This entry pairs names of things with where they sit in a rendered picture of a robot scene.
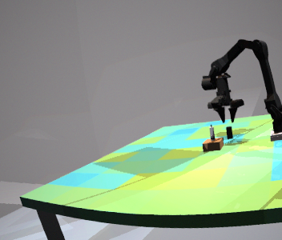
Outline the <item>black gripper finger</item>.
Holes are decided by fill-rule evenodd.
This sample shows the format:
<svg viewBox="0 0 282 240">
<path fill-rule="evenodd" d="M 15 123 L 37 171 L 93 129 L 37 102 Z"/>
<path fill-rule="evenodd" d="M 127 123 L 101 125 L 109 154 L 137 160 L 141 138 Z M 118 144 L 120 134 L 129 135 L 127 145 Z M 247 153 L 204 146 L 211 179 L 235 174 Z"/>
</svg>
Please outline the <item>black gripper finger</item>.
<svg viewBox="0 0 282 240">
<path fill-rule="evenodd" d="M 233 108 L 233 107 L 231 108 L 230 107 L 230 108 L 228 108 L 228 110 L 230 111 L 232 123 L 235 120 L 235 115 L 236 115 L 237 108 L 239 108 L 239 107 L 236 107 L 236 108 Z"/>
<path fill-rule="evenodd" d="M 225 123 L 225 106 L 223 106 L 220 109 L 214 109 L 220 116 L 220 118 L 222 119 L 223 123 Z"/>
</svg>

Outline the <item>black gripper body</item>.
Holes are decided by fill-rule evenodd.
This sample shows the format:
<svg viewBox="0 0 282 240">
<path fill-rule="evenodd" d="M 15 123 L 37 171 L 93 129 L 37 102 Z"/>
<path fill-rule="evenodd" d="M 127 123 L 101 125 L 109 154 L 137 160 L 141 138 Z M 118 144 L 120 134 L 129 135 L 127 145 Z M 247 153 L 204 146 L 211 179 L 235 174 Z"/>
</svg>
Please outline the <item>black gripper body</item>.
<svg viewBox="0 0 282 240">
<path fill-rule="evenodd" d="M 238 99 L 238 100 L 232 100 L 230 99 L 230 94 L 229 92 L 231 92 L 228 88 L 227 89 L 218 89 L 218 94 L 222 95 L 222 93 L 225 94 L 225 96 L 228 99 L 228 104 L 225 104 L 223 106 L 230 106 L 231 108 L 236 108 L 236 107 L 240 107 L 244 105 L 244 100 L 243 99 Z M 211 102 L 208 103 L 208 109 L 213 109 Z"/>
</svg>

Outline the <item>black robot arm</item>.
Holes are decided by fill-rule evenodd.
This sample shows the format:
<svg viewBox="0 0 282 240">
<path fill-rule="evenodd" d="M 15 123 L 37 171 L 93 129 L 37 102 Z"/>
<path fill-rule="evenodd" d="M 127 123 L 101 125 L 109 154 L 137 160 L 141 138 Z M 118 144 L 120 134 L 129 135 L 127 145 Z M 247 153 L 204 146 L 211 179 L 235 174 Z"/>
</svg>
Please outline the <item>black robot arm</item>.
<svg viewBox="0 0 282 240">
<path fill-rule="evenodd" d="M 247 41 L 240 39 L 223 57 L 215 60 L 211 64 L 211 70 L 208 76 L 203 76 L 202 87 L 204 90 L 227 89 L 228 80 L 231 75 L 225 73 L 233 60 L 240 55 L 246 48 L 253 50 L 256 58 L 259 60 L 262 70 L 264 85 L 267 91 L 267 98 L 264 103 L 268 113 L 271 115 L 273 131 L 275 134 L 282 133 L 282 104 L 277 95 L 271 68 L 268 62 L 268 47 L 262 40 Z M 224 74 L 224 75 L 222 75 Z M 219 76 L 219 77 L 218 77 Z M 217 78 L 218 77 L 218 78 Z M 224 93 L 216 93 L 216 98 L 211 101 L 213 109 L 220 109 L 222 105 L 228 104 L 228 99 Z"/>
</svg>

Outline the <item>black cylinder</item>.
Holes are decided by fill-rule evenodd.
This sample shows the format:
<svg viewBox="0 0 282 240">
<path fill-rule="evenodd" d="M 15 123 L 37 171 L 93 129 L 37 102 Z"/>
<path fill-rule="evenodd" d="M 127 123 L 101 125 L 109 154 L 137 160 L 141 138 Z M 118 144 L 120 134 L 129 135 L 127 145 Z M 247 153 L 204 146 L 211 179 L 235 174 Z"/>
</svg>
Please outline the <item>black cylinder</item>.
<svg viewBox="0 0 282 240">
<path fill-rule="evenodd" d="M 233 138 L 233 135 L 232 135 L 232 126 L 226 126 L 226 131 L 227 131 L 228 139 Z"/>
</svg>

